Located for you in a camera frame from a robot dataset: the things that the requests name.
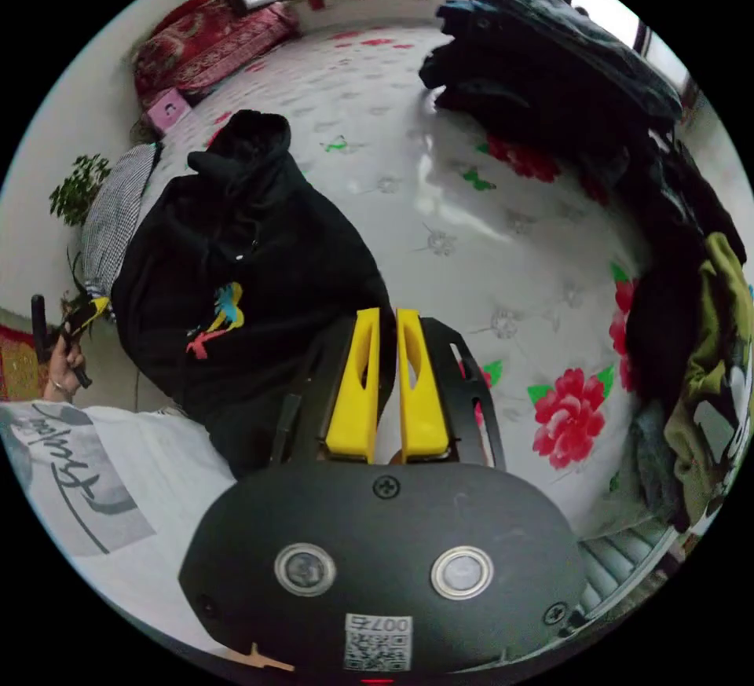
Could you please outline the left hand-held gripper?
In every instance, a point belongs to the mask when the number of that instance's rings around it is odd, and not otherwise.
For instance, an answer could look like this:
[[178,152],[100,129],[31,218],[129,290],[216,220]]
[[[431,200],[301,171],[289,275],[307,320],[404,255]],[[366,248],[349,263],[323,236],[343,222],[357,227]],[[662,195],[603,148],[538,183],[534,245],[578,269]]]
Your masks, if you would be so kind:
[[[67,345],[70,345],[73,340],[77,340],[80,343],[84,332],[90,331],[93,323],[98,318],[106,316],[109,311],[110,300],[107,297],[94,297],[83,300],[64,319],[63,324],[59,328],[59,338],[63,337],[67,341]],[[86,372],[86,363],[85,369],[78,370],[76,376],[81,383],[81,387],[84,389],[91,385],[92,381]]]

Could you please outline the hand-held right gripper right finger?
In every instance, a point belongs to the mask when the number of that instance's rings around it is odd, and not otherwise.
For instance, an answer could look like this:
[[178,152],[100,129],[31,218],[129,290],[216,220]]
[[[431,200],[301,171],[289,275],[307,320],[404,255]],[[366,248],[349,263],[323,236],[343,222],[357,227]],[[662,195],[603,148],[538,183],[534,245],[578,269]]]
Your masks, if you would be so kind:
[[397,372],[401,459],[444,458],[448,430],[421,317],[415,310],[397,311]]

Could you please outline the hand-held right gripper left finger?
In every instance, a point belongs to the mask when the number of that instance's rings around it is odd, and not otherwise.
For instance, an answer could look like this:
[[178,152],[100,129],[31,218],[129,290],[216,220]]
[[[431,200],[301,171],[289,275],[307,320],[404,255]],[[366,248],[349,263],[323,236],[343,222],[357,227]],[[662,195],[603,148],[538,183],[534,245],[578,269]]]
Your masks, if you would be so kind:
[[379,309],[357,313],[324,444],[335,458],[373,460],[379,411]]

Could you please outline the person's left hand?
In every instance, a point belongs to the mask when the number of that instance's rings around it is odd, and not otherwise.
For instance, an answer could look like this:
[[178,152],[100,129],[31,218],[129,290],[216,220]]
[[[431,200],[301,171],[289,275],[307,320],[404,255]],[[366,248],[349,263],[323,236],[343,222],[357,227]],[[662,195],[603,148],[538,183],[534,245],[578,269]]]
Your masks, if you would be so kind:
[[42,399],[48,402],[71,403],[81,387],[76,372],[85,369],[85,357],[77,340],[60,337],[53,347],[49,360],[49,374]]

